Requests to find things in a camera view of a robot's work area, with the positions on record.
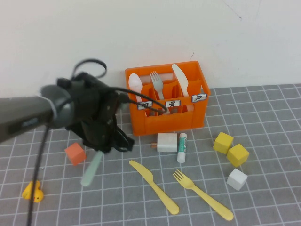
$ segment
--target yellow plastic knife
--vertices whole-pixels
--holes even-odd
[[[129,163],[132,167],[135,168],[135,170],[138,171],[138,173],[141,174],[141,176],[147,181],[147,183],[150,184],[150,186],[157,193],[157,195],[159,196],[159,198],[161,199],[163,204],[166,206],[168,211],[171,214],[178,214],[180,211],[178,205],[171,198],[169,198],[168,195],[165,194],[161,190],[161,188],[158,187],[158,185],[156,185],[156,183],[153,180],[152,173],[147,168],[145,168],[143,165],[141,165],[133,160],[131,160]]]

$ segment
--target plastic fork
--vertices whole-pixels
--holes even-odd
[[[151,78],[152,84],[154,84],[155,90],[157,91],[157,93],[159,95],[159,99],[164,100],[164,96],[163,96],[163,93],[162,93],[163,82],[162,82],[160,76],[158,75],[158,73],[156,71],[153,71],[153,72],[150,73],[150,78]]]
[[[178,169],[173,173],[174,178],[186,189],[191,189],[195,193],[197,193],[201,198],[208,203],[209,206],[212,207],[219,215],[221,215],[225,220],[232,220],[234,218],[233,213],[220,204],[217,200],[212,198],[211,196],[207,195],[201,189],[199,189],[192,180],[190,180],[186,175],[184,175]]]

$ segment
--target plastic knife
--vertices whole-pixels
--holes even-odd
[[[165,194],[158,185],[156,185],[156,183],[153,180],[152,173],[140,163],[137,163],[133,160],[131,160],[129,163],[132,167],[135,168],[135,170],[138,171],[138,173],[141,174],[141,176],[147,181],[147,183],[150,184],[150,186],[157,193],[157,195],[159,196],[163,204],[166,206],[168,211],[171,214],[178,214],[180,211],[178,205],[171,198],[169,198],[168,195]]]
[[[181,90],[183,92],[184,97],[189,97],[189,94],[187,92],[188,80],[184,72],[178,67],[178,65],[173,64],[171,67],[173,68],[174,74],[177,77],[177,80],[181,86]],[[192,112],[193,105],[187,105],[187,111]]]

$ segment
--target yellow plastic fork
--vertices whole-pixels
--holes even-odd
[[[197,193],[199,196],[201,196],[202,199],[204,199],[205,202],[209,204],[209,206],[212,207],[219,215],[221,215],[225,220],[232,220],[234,218],[233,213],[227,209],[225,206],[221,205],[217,200],[212,198],[211,196],[207,195],[205,192],[203,192],[201,189],[199,189],[192,180],[190,180],[187,176],[185,176],[181,171],[178,169],[173,173],[174,178],[186,189],[191,189],[195,193]]]

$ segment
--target table surface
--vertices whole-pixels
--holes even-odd
[[[134,137],[132,152],[105,155],[90,187],[80,185],[93,158],[73,166],[64,149],[81,140],[64,129],[52,130],[43,155],[39,180],[44,200],[34,205],[37,226],[252,226],[301,225],[301,84],[211,89],[205,127],[187,133],[186,162],[176,153],[158,153],[150,146],[156,135],[134,137],[128,110],[118,124]],[[226,180],[234,167],[212,149],[220,132],[234,136],[249,152],[237,167],[248,175],[240,191]],[[32,178],[43,128],[0,144],[0,225],[23,226],[28,200],[20,198]],[[142,163],[154,181],[178,204],[169,214],[152,188],[130,165]],[[199,196],[181,187],[172,172],[180,169],[195,184],[233,210],[222,219]]]

